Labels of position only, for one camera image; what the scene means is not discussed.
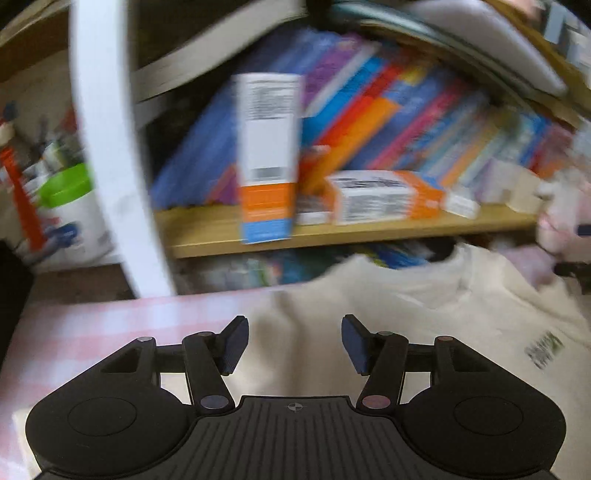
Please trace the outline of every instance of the white metal pole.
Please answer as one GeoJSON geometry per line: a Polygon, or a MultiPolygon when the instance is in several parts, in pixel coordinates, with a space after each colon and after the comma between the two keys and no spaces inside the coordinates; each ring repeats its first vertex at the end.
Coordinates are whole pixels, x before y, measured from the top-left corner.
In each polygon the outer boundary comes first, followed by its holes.
{"type": "Polygon", "coordinates": [[[128,0],[74,0],[74,104],[99,202],[138,297],[176,294],[150,207],[134,123],[128,0]]]}

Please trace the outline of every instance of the pink checkered cloth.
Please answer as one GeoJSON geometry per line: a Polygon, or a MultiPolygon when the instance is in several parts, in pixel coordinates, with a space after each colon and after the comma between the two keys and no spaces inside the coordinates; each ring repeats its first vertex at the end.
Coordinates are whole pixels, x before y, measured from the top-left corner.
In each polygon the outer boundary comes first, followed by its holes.
{"type": "Polygon", "coordinates": [[[202,330],[218,332],[270,290],[27,309],[0,372],[0,479],[29,480],[13,412],[139,336],[167,345],[202,330]]]}

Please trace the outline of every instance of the box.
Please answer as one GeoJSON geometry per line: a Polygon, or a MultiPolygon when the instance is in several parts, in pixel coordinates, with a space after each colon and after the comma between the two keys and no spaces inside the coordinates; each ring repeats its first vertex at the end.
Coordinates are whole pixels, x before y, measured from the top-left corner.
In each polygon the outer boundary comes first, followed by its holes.
{"type": "Polygon", "coordinates": [[[238,182],[242,240],[289,238],[300,146],[301,76],[247,73],[236,77],[238,182]]]}
{"type": "Polygon", "coordinates": [[[410,171],[340,171],[326,179],[325,200],[338,225],[434,217],[443,196],[434,180],[410,171]]]}

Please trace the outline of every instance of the green rim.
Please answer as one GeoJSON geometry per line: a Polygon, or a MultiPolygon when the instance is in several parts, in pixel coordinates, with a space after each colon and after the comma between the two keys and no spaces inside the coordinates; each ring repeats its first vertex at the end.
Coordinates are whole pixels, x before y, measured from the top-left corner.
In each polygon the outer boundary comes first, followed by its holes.
{"type": "Polygon", "coordinates": [[[56,208],[83,197],[92,191],[88,169],[83,163],[63,170],[47,180],[38,194],[45,208],[56,208]]]}

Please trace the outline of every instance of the beige t-shirt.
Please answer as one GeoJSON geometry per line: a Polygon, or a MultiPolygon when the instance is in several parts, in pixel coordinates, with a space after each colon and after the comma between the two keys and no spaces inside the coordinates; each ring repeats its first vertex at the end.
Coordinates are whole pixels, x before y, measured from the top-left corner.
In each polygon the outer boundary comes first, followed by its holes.
{"type": "MultiPolygon", "coordinates": [[[[355,403],[366,378],[341,343],[348,313],[411,343],[452,335],[552,398],[567,421],[553,472],[588,478],[591,332],[560,279],[535,291],[503,256],[467,245],[445,262],[406,270],[352,257],[249,313],[249,346],[226,379],[232,395],[349,395],[355,403]]],[[[402,401],[426,387],[428,374],[407,375],[402,401]]]]}

